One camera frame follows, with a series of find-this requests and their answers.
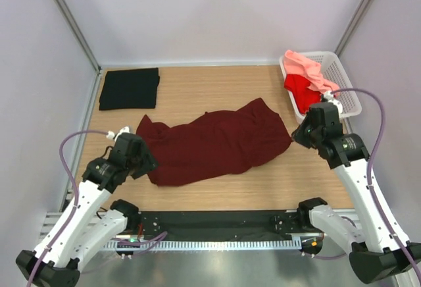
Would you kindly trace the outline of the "dark red t shirt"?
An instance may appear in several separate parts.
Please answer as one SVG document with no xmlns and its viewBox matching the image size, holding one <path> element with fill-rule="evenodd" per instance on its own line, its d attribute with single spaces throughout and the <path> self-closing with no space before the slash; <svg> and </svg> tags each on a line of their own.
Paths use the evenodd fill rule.
<svg viewBox="0 0 421 287">
<path fill-rule="evenodd" d="M 136 133 L 158 162 L 148 174 L 151 183 L 172 187 L 242 174 L 275 159 L 292 143 L 280 115 L 261 98 L 173 127 L 144 116 Z"/>
</svg>

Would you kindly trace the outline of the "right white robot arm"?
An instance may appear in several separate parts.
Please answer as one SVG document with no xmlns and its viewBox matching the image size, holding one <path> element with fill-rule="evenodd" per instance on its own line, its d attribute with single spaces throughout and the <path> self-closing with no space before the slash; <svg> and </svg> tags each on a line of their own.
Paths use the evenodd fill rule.
<svg viewBox="0 0 421 287">
<path fill-rule="evenodd" d="M 420 244 L 411 242 L 395 220 L 374 180 L 369 152 L 357 134 L 344 134 L 338 108 L 330 102 L 310 106 L 292 133 L 294 142 L 318 151 L 344 184 L 360 221 L 357 228 L 340 217 L 323 199 L 302 201 L 297 226 L 327 234 L 348 255 L 365 283 L 407 272 L 420 262 Z"/>
</svg>

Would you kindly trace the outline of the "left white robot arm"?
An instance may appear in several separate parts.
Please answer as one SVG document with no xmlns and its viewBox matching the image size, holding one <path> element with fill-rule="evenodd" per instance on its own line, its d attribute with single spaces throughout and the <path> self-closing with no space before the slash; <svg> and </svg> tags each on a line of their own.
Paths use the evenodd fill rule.
<svg viewBox="0 0 421 287">
<path fill-rule="evenodd" d="M 74 197 L 53 228 L 33 250 L 18 254 L 16 265 L 28 286 L 75 286 L 108 241 L 139 228 L 139 209 L 122 199 L 112 203 L 98 224 L 89 225 L 127 177 L 136 179 L 157 167 L 146 143 L 128 127 L 105 135 L 114 141 L 109 154 L 88 163 L 82 181 L 72 183 Z"/>
</svg>

